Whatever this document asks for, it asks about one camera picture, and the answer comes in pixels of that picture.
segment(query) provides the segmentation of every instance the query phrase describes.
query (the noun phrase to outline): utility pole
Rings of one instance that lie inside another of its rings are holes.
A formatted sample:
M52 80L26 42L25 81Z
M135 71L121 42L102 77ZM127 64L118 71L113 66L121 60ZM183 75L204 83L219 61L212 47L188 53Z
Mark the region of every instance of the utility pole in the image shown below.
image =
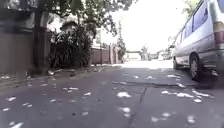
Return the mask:
M100 62L101 66L103 65L103 54L102 54L102 42L100 41Z

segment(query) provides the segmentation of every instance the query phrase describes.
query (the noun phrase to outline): curb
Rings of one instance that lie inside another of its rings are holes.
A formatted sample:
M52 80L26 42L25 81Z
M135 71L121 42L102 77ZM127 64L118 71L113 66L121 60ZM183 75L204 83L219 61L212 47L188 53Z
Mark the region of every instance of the curb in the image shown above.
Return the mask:
M105 71L105 68L114 69L114 67L111 67L111 66L108 66L108 67L107 66L102 66L102 67L95 67L95 68L90 68L90 69L88 69L88 68L87 69L79 69L79 70L75 70L74 72L64 70L64 71L62 71L58 74L54 74L54 75L36 76L34 78L25 78L25 79L21 79L21 80L3 82L3 83L0 83L0 91L2 91L4 89L8 89L8 88L17 88L17 87L23 86L23 85L19 85L23 82L30 82L30 81L47 79L47 78L52 78L52 77L66 78L66 77L75 77L75 76L79 77L79 76L81 76L81 78L82 78L83 74L102 72L102 71Z

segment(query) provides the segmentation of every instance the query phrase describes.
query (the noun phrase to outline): asphalt road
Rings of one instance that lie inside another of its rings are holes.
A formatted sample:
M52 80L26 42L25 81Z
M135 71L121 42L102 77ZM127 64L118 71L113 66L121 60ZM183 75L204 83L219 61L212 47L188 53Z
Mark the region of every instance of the asphalt road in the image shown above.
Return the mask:
M120 66L2 90L0 128L223 128L222 88L195 90L170 61Z

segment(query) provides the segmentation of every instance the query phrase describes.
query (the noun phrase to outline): tree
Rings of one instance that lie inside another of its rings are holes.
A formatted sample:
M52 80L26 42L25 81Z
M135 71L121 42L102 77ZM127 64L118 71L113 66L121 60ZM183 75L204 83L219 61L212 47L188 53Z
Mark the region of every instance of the tree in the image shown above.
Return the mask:
M143 45L141 51L142 51L142 53L147 53L148 47L146 45Z
M118 49L118 59L119 60L122 60L123 56L126 53L126 46L125 46L124 40L122 38L121 31L122 31L122 25L121 25L121 21L119 21L119 24L118 24L118 40L117 40L117 46L119 48Z
M184 1L187 7L184 8L182 12L186 14L187 18L189 18L193 14L195 8L197 7L198 2L199 0L185 0Z

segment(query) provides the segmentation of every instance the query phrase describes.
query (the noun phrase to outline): tree trunk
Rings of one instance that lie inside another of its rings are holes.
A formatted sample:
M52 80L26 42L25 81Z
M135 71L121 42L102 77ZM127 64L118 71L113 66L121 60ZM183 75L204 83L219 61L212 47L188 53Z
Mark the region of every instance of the tree trunk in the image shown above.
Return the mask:
M44 67L44 36L45 30L41 27L43 11L41 5L35 10L34 42L33 42L33 74L41 74Z

